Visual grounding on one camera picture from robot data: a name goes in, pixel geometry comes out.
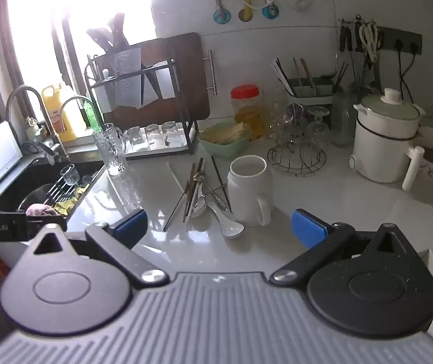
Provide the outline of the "black chopstick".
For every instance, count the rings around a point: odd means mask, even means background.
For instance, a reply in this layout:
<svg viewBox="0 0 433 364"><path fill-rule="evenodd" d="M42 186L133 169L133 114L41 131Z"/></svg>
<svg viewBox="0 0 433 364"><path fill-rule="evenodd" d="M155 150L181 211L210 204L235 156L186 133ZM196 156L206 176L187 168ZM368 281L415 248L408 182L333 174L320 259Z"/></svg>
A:
<svg viewBox="0 0 433 364"><path fill-rule="evenodd" d="M204 160L203 160L203 158L200 158L200 160L198 161L198 165L196 165L197 172L203 171L203 166L204 166ZM166 232L168 230L169 225L170 225L171 221L173 220L173 218L175 217L176 211L179 209L179 207L185 206L185 203L186 203L186 191L188 189L188 181L185 183L184 188L185 188L185 192L181 191L181 195L179 196L179 199L178 199L175 207L171 211L171 213L170 213L167 221L165 222L165 224L163 226L163 231L164 232Z"/></svg>
<svg viewBox="0 0 433 364"><path fill-rule="evenodd" d="M213 167L215 169L215 172L216 172L217 179L218 179L218 181L220 183L221 190L223 191L223 195L224 195L225 200L227 202L228 210L231 213L232 209L231 209L230 200L229 200L229 197L228 197L228 194L227 194L226 184L223 182L223 179L221 178L221 174L219 172L219 169L218 169L218 166L217 166L217 162L216 162L215 157L213 155L211 156L211 160L212 160L212 165L213 165Z"/></svg>

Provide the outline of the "white electric cooker pot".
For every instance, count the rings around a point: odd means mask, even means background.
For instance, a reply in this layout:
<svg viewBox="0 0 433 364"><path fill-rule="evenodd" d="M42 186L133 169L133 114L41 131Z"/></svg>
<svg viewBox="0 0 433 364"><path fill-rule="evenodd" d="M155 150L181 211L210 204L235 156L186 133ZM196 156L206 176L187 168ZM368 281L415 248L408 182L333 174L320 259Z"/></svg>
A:
<svg viewBox="0 0 433 364"><path fill-rule="evenodd" d="M424 110L403 101L392 88L367 95L353 108L357 118L349 167L373 182L400 181L410 191L425 154L416 144Z"/></svg>

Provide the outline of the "yellow detergent bottle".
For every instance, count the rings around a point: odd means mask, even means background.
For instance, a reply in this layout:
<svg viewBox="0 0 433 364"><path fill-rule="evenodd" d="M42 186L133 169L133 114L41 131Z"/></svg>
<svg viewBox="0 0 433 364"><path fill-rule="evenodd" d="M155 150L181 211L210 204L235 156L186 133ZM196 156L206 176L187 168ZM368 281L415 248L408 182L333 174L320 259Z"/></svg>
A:
<svg viewBox="0 0 433 364"><path fill-rule="evenodd" d="M48 110L52 125L62 142L70 142L77 138L67 112L60 113L61 106L69 97L69 87L62 82L50 85L42 90L44 105Z"/></svg>

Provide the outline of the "green basket of sticks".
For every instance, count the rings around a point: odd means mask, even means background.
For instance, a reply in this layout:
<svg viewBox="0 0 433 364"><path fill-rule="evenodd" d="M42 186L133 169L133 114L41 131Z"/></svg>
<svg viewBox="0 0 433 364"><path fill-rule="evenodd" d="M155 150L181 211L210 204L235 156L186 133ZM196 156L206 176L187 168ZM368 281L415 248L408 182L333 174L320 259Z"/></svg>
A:
<svg viewBox="0 0 433 364"><path fill-rule="evenodd" d="M199 134L203 148L211 155L232 159L249 145L250 128L246 123L216 123Z"/></svg>

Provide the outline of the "white ceramic soup spoon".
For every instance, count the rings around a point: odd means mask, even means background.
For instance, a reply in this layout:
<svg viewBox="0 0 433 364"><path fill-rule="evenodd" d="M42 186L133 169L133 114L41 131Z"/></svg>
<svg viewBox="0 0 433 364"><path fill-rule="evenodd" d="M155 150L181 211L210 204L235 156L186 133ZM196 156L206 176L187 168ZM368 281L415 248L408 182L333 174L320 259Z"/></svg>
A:
<svg viewBox="0 0 433 364"><path fill-rule="evenodd" d="M237 238L244 232L244 225L229 219L221 209L213 202L207 204L207 207L215 214L221 228L221 234L224 238Z"/></svg>

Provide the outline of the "red lid plastic jar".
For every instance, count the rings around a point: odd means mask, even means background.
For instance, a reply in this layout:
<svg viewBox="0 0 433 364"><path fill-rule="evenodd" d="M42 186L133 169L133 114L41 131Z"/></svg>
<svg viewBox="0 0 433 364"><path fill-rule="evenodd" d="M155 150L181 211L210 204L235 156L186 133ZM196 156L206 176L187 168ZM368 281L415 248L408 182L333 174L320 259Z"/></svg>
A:
<svg viewBox="0 0 433 364"><path fill-rule="evenodd" d="M253 85L241 85L230 91L235 122L247 124L250 138L256 140L266 133L264 104L260 89Z"/></svg>

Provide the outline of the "white ceramic utensil jar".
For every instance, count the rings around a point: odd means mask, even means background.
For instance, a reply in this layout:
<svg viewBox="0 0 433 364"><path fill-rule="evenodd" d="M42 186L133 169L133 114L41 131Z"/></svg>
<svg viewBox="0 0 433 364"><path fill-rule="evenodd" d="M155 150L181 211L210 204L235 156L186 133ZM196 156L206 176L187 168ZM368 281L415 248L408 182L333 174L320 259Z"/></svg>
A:
<svg viewBox="0 0 433 364"><path fill-rule="evenodd" d="M249 227L271 223L273 180L263 157L248 154L233 160L227 175L227 188L231 212L238 222Z"/></svg>

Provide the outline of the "upturned drinking glass right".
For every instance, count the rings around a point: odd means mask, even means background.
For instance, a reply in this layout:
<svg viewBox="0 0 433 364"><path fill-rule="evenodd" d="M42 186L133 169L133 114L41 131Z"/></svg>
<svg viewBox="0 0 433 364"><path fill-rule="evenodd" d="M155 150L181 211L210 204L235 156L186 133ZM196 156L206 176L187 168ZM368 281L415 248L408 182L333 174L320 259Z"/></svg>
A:
<svg viewBox="0 0 433 364"><path fill-rule="evenodd" d="M161 130L167 147L177 147L181 145L180 135L175 121L163 123Z"/></svg>

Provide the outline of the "brown wooden chopstick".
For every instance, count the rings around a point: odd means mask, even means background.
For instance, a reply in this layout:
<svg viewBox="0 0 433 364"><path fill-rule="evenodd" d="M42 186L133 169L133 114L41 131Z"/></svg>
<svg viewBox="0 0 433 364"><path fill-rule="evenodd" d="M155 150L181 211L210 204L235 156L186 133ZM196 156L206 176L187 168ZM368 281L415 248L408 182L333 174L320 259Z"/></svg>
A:
<svg viewBox="0 0 433 364"><path fill-rule="evenodd" d="M190 170L189 180L188 180L188 189L186 191L186 203L184 206L184 216L183 216L183 222L184 223L186 222L186 220L188 218L191 200L193 199L193 189L194 189L193 176L196 172L197 172L196 163L193 163L191 170Z"/></svg>

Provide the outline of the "upturned drinking glass left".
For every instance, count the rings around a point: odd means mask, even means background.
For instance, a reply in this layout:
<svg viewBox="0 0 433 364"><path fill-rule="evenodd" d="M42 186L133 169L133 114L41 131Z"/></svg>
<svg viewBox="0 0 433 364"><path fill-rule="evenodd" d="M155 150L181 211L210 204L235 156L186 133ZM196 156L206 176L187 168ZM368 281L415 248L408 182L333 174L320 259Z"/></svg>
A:
<svg viewBox="0 0 433 364"><path fill-rule="evenodd" d="M139 126L133 126L130 127L130 129L127 129L127 136L131 151L137 151L145 144L145 141L141 136L141 129Z"/></svg>

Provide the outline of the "white chopstick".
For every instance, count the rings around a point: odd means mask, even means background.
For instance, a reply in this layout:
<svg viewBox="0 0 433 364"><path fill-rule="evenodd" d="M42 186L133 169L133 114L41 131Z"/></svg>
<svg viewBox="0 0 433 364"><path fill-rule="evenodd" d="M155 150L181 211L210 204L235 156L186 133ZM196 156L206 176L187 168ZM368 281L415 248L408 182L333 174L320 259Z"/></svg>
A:
<svg viewBox="0 0 433 364"><path fill-rule="evenodd" d="M172 168L171 164L169 162L166 163L166 167L169 170L170 175L173 177L173 179L175 180L178 188L180 189L180 191L185 192L185 188L182 185L182 183L180 182L180 180L178 179L174 169Z"/></svg>

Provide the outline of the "black dish rack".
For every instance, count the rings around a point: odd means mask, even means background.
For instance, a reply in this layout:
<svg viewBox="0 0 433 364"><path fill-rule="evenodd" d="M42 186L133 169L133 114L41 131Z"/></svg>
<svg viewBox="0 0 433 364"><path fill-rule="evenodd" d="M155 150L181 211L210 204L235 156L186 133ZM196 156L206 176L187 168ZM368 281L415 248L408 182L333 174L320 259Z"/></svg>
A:
<svg viewBox="0 0 433 364"><path fill-rule="evenodd" d="M192 154L196 123L189 118L184 102L179 100L179 86L175 75L175 59L166 58L151 66L141 62L141 48L88 56L86 82L91 95L98 102L101 115L112 112L118 106L141 109L158 99L177 99L181 108L181 119L175 121L181 145L150 150L145 134L146 126L139 126L145 144L137 151L126 151L130 160L137 157L156 157L163 154Z"/></svg>

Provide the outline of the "chrome kitchen faucet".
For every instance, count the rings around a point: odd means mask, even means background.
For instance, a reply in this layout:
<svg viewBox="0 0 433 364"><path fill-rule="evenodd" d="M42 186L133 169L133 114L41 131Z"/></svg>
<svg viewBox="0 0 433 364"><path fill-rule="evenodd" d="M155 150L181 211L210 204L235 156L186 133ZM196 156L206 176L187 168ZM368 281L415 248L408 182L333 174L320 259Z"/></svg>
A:
<svg viewBox="0 0 433 364"><path fill-rule="evenodd" d="M12 129L12 134L17 145L21 146L22 142L19 140L15 128L12 126L11 109L15 97L22 91L31 91L35 94L36 98L38 99L41 112L44 116L45 131L34 117L27 117L26 122L28 127L32 129L32 132L28 137L29 142L36 148L42 150L49 157L49 162L52 165L69 160L69 155L58 132L56 132L54 128L41 94L35 88L27 85L20 85L14 89L6 101L6 121L9 124L9 127Z"/></svg>

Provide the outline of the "large steel spoon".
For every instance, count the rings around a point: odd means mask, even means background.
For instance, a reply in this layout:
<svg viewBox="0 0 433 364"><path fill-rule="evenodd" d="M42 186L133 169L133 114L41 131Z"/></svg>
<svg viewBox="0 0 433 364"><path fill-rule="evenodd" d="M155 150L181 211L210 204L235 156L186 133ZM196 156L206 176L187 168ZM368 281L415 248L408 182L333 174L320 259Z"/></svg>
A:
<svg viewBox="0 0 433 364"><path fill-rule="evenodd" d="M190 205L189 218L197 218L206 209L206 200L203 194L203 180L205 177L204 171L199 171L193 176L193 181L195 183L195 191L193 194L193 199Z"/></svg>

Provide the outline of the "upturned drinking glass middle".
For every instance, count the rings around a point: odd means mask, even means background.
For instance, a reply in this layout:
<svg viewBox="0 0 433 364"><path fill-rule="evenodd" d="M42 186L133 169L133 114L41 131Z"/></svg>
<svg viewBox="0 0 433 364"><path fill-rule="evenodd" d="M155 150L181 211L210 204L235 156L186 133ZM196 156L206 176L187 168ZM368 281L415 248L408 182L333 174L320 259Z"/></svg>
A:
<svg viewBox="0 0 433 364"><path fill-rule="evenodd" d="M150 124L145 127L145 134L150 150L161 149L165 143L158 124Z"/></svg>

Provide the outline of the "wine glass in sink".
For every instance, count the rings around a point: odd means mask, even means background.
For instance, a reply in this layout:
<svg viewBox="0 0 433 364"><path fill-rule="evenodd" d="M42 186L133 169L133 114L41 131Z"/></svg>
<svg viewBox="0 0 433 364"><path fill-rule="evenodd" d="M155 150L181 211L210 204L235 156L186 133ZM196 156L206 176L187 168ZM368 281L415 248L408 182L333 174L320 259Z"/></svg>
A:
<svg viewBox="0 0 433 364"><path fill-rule="evenodd" d="M74 187L75 185L78 185L78 182L80 180L80 174L78 173L78 170L74 163L71 163L60 171L60 176L63 178L66 185L69 185L70 187Z"/></svg>

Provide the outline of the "upturned drinking glass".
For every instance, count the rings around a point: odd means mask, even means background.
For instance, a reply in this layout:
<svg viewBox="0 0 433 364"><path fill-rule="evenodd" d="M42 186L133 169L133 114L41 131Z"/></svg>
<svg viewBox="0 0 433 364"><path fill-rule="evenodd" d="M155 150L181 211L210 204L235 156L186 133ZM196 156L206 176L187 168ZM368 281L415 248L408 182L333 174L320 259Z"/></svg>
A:
<svg viewBox="0 0 433 364"><path fill-rule="evenodd" d="M141 129L139 126L133 126L130 127L130 129L127 129L127 136L131 151L137 151L145 144L145 141L141 136Z"/></svg>
<svg viewBox="0 0 433 364"><path fill-rule="evenodd" d="M150 124L145 127L145 134L150 150L161 149L165 143L158 124Z"/></svg>
<svg viewBox="0 0 433 364"><path fill-rule="evenodd" d="M181 145L180 135L175 121L163 123L161 130L167 147L177 147Z"/></svg>

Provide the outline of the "wooden cutting board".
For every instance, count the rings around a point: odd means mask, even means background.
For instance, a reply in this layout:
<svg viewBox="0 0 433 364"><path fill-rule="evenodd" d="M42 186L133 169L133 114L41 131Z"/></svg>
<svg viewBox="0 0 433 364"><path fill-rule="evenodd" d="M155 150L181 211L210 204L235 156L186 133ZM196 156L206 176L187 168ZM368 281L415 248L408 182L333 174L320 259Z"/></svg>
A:
<svg viewBox="0 0 433 364"><path fill-rule="evenodd" d="M179 100L184 102L189 118L198 121L209 117L210 105L200 34L191 32L152 39L133 46L141 48L141 62L145 66L162 62L166 58L175 59ZM131 126L179 121L181 108L177 99L158 99L141 109L118 106L114 111L103 113L102 116L104 120L128 129Z"/></svg>

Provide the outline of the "green chopstick holder caddy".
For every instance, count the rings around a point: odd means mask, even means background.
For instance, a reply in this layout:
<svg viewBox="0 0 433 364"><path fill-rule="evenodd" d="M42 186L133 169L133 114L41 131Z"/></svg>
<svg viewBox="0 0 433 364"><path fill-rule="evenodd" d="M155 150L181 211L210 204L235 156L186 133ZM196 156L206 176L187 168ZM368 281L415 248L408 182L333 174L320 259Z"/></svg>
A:
<svg viewBox="0 0 433 364"><path fill-rule="evenodd" d="M293 58L292 61L294 77L286 73L279 58L271 63L290 101L307 106L328 105L332 103L332 97L343 90L341 84L349 66L347 62L342 62L332 75L313 76L303 58Z"/></svg>

